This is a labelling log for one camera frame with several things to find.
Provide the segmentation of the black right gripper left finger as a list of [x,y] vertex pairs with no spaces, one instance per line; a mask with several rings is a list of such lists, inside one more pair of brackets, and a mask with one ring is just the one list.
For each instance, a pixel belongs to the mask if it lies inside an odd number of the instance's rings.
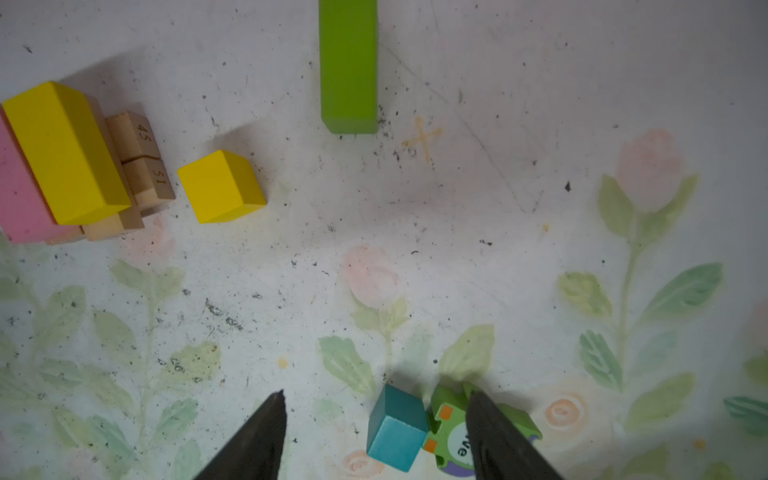
[[195,480],[277,480],[287,428],[283,391],[272,393]]

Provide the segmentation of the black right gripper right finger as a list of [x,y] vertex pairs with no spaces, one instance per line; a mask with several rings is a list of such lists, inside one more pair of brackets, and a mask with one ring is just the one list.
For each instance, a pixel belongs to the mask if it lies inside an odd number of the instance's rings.
[[484,392],[470,395],[466,426],[477,480],[563,480]]

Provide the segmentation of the teal cube block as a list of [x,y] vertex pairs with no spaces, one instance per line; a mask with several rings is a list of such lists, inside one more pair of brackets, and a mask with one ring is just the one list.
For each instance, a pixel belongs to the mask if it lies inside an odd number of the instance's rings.
[[428,435],[422,399],[386,384],[368,422],[366,454],[409,472]]

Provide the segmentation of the natural wood block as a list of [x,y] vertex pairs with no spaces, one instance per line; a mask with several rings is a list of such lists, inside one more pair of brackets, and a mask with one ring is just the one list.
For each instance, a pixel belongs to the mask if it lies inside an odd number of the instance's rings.
[[155,209],[176,198],[161,160],[140,157],[124,163],[123,169],[141,212]]
[[126,163],[141,157],[160,159],[161,154],[146,117],[125,111],[106,119],[118,159]]
[[125,188],[128,198],[131,201],[131,206],[129,208],[104,218],[103,220],[82,227],[85,237],[89,241],[99,241],[114,237],[121,237],[134,230],[143,229],[144,222],[142,220],[141,211],[137,206],[135,197],[128,183],[122,163],[119,159],[117,149],[103,115],[101,106],[98,100],[90,95],[86,95],[86,100],[105,140],[107,148],[110,151],[113,162],[122,181],[122,185]]

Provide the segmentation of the pink rectangular block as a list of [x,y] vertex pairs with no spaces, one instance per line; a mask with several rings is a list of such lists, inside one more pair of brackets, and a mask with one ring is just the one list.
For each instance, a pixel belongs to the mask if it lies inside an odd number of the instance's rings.
[[4,110],[1,110],[1,229],[11,243],[79,236],[79,226],[54,219]]

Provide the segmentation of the yellow rectangular block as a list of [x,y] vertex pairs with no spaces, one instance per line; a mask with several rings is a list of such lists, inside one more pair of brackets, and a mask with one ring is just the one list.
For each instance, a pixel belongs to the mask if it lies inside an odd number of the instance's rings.
[[48,81],[2,102],[60,225],[89,225],[132,206],[85,94]]

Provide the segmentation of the green cube block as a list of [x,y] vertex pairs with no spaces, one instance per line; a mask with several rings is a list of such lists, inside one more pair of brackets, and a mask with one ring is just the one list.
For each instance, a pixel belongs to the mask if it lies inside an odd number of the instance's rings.
[[320,0],[321,118],[337,135],[378,130],[376,0]]

